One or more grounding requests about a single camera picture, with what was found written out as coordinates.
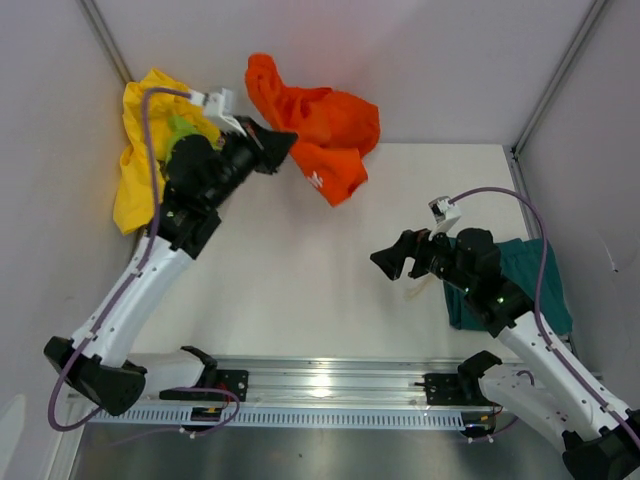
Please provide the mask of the orange shorts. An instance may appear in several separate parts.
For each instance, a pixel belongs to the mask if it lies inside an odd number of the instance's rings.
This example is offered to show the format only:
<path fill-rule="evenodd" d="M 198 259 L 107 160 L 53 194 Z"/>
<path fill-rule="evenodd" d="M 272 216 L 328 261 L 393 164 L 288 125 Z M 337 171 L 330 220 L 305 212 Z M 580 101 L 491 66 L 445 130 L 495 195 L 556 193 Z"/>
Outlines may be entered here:
<path fill-rule="evenodd" d="M 367 182 L 364 159 L 381 135 L 377 105 L 330 87 L 288 86 L 265 53 L 248 58 L 245 86 L 272 129 L 298 135 L 290 155 L 330 206 L 341 205 Z"/>

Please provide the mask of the teal green shorts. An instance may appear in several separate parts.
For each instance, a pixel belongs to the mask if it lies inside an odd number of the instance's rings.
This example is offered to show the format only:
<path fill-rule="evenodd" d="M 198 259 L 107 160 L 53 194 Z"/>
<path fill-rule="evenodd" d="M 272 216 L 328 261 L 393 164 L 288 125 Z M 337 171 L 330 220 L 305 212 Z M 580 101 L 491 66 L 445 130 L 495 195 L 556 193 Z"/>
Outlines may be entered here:
<path fill-rule="evenodd" d="M 519 285 L 531 298 L 535 298 L 540 261 L 544 242 L 512 239 L 497 243 L 501 252 L 502 273 Z M 462 293 L 444 284 L 444 295 L 449 316 L 449 325 L 462 331 L 485 331 L 464 304 Z M 567 309 L 557 261 L 551 244 L 547 246 L 545 269 L 540 287 L 540 308 L 547 323 L 558 335 L 568 335 L 573 329 L 573 320 Z"/>

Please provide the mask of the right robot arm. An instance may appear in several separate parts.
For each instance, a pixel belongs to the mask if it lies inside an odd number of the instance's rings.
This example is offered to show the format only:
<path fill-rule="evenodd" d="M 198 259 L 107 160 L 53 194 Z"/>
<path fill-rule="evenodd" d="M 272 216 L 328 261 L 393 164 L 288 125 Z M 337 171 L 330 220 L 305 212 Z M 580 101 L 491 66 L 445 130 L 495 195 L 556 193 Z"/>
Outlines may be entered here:
<path fill-rule="evenodd" d="M 501 252 L 483 229 L 455 240 L 429 230 L 404 231 L 370 256 L 391 280 L 407 259 L 412 278 L 433 274 L 459 290 L 488 333 L 521 359 L 532 381 L 519 379 L 482 351 L 459 365 L 458 395 L 497 403 L 544 437 L 575 479 L 624 479 L 639 468 L 639 413 L 605 388 L 572 354 L 534 302 L 501 269 Z"/>

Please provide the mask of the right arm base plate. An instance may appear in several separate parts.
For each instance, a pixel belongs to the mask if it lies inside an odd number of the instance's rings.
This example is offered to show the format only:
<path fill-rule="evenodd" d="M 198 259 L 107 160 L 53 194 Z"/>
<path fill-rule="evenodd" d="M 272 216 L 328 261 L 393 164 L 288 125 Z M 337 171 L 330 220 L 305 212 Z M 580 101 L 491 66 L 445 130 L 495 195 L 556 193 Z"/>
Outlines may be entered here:
<path fill-rule="evenodd" d="M 454 373 L 427 373 L 423 376 L 426 400 L 433 406 L 489 406 L 477 384 Z"/>

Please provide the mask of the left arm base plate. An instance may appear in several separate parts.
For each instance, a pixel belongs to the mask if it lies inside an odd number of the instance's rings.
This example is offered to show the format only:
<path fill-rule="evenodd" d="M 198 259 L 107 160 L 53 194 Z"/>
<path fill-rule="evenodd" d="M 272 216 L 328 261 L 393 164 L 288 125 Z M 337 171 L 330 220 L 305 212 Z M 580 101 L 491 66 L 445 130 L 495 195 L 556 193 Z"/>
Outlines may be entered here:
<path fill-rule="evenodd" d="M 241 402 L 246 400 L 249 387 L 247 370 L 220 370 L 204 372 L 193 387 L 161 391 L 161 400 L 176 401 L 211 401 L 224 402 L 230 400 L 226 395 L 211 392 L 211 389 L 232 392 Z"/>

